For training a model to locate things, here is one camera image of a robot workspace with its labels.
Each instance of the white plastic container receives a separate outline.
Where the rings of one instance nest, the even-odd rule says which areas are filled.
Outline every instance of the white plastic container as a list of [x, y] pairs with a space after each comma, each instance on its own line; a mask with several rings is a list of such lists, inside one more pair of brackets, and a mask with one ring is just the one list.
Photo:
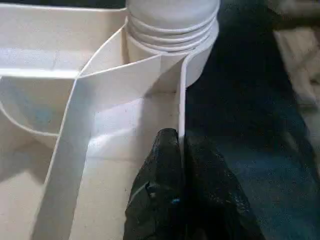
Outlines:
[[190, 53], [126, 33], [126, 10], [0, 4], [0, 236], [122, 239], [130, 188], [218, 32]]

